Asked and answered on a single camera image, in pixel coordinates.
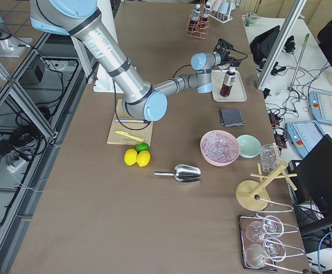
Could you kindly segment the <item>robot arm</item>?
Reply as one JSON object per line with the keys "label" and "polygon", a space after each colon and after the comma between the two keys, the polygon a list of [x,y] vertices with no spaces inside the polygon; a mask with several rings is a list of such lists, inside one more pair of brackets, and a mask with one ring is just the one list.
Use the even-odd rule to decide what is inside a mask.
{"label": "robot arm", "polygon": [[37,30],[81,41],[124,92],[123,110],[129,116],[147,121],[158,121],[165,115],[169,95],[187,88],[195,88],[199,93],[211,92],[212,68],[241,63],[229,55],[232,45],[219,39],[213,52],[192,56],[194,74],[182,74],[153,86],[142,80],[103,24],[97,1],[30,1],[30,18]]}

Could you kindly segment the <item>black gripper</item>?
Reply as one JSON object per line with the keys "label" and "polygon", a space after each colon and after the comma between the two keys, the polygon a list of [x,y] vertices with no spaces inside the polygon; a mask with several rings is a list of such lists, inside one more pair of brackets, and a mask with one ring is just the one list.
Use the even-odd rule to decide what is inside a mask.
{"label": "black gripper", "polygon": [[223,57],[221,57],[221,62],[218,64],[222,65],[230,65],[230,66],[239,66],[241,64],[241,60],[231,56],[230,51],[227,51]]}

